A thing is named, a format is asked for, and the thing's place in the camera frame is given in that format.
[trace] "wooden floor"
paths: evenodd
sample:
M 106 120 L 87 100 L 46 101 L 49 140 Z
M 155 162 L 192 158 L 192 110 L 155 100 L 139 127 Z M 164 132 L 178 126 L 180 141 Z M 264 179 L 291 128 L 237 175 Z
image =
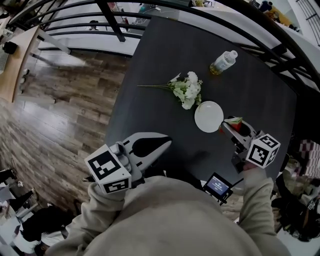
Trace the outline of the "wooden floor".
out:
M 0 99 L 1 167 L 14 160 L 25 189 L 74 211 L 73 201 L 88 199 L 84 158 L 101 147 L 130 58 L 106 53 L 36 51 L 24 94 L 55 98 L 41 105 Z

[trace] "bottle cap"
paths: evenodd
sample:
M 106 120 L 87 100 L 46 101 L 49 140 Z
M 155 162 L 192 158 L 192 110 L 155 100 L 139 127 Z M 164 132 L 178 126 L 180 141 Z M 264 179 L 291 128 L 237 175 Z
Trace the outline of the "bottle cap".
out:
M 230 56 L 231 58 L 235 59 L 236 57 L 238 57 L 238 53 L 235 50 L 230 51 Z

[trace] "yellow liquid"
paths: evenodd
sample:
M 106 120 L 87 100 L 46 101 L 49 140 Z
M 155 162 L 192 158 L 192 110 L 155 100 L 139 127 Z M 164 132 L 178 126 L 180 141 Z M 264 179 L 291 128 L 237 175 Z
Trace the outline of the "yellow liquid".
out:
M 210 69 L 210 72 L 216 76 L 222 73 L 222 71 L 216 69 L 213 63 L 209 66 L 209 69 Z

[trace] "plastic bottle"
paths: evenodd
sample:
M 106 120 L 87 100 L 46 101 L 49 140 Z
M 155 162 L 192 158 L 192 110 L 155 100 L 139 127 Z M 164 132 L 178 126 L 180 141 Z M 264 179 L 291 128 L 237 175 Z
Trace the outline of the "plastic bottle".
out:
M 238 57 L 238 53 L 235 50 L 225 51 L 210 65 L 211 73 L 214 75 L 220 75 L 223 71 L 236 63 L 236 57 Z

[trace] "white plate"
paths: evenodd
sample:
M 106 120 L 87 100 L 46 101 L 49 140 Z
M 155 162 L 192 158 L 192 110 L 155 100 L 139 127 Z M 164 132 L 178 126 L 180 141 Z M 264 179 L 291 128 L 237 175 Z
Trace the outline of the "white plate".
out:
M 219 129 L 224 120 L 224 112 L 217 103 L 205 101 L 196 108 L 194 120 L 201 131 L 213 133 Z

